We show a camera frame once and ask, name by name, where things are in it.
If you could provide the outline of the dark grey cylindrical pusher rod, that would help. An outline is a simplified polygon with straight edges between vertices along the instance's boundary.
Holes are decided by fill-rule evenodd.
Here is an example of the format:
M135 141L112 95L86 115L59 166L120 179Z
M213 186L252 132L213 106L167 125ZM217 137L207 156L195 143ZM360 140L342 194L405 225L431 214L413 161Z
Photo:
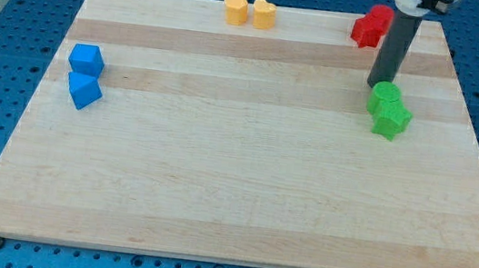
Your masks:
M421 16L411 16L401 10L394 11L389 31L367 77L367 84L371 88L382 81L394 81L421 23Z

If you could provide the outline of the white and black rod mount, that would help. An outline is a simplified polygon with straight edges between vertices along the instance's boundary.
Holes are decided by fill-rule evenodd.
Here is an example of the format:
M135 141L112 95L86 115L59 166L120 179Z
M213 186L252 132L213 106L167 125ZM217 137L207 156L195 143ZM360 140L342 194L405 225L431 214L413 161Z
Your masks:
M405 15L423 17L429 12L445 15L462 0L394 0L397 9Z

